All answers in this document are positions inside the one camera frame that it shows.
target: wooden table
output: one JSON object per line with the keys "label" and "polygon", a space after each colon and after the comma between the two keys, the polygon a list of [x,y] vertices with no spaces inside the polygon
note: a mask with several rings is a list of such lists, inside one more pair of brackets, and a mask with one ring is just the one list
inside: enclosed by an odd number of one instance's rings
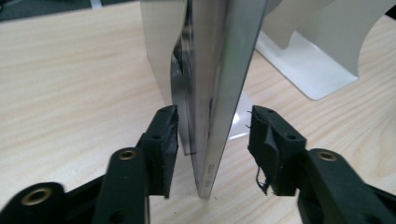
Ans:
{"label": "wooden table", "polygon": [[[341,153],[369,184],[396,193],[396,22],[382,18],[361,51],[361,80],[313,102],[254,54],[245,91],[276,110],[308,148]],[[164,106],[146,58],[139,3],[0,23],[0,206],[37,182],[66,190],[106,171]],[[177,156],[171,198],[152,223],[301,223],[296,198],[257,188],[248,138],[227,144],[209,199]]]}

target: light wood desk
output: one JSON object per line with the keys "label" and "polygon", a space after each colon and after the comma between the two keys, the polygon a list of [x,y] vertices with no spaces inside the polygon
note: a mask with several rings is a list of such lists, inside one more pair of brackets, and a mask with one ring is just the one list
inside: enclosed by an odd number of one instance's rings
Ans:
{"label": "light wood desk", "polygon": [[[368,183],[396,193],[396,21],[382,18],[361,52],[361,80],[319,102],[255,53],[245,91],[276,110],[308,148],[341,153]],[[37,182],[67,191],[102,175],[164,106],[146,58],[138,3],[0,23],[0,206]],[[265,197],[248,138],[227,144],[210,199],[197,196],[180,150],[171,198],[152,223],[301,223],[296,198]]]}

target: reflective metal surface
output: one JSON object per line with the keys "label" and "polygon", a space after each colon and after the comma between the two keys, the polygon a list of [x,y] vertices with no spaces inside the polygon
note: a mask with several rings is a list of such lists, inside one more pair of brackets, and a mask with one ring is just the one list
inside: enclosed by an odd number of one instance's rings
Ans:
{"label": "reflective metal surface", "polygon": [[[189,141],[184,141],[183,147],[190,143],[201,197],[208,197],[212,190],[266,2],[141,1],[148,58],[163,98],[167,104],[170,98],[185,99],[188,122],[184,128],[189,130]],[[177,12],[177,9],[187,9],[187,13]],[[176,86],[172,87],[174,95],[171,97],[172,55],[175,56],[174,64],[178,64],[173,68],[182,75],[172,82]],[[174,89],[185,92],[180,94]]]}

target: wood grain surface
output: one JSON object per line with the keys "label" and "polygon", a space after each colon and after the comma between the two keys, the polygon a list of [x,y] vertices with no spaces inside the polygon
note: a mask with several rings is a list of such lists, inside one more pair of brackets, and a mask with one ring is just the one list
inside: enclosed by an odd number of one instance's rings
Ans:
{"label": "wood grain surface", "polygon": [[[308,148],[341,153],[363,180],[396,193],[396,21],[383,17],[361,51],[361,79],[313,102],[255,53],[245,92],[276,110]],[[146,58],[139,3],[0,23],[0,207],[37,182],[69,191],[134,146],[163,99]],[[248,138],[229,142],[209,199],[182,150],[171,198],[151,223],[301,223],[296,198],[264,196]]]}

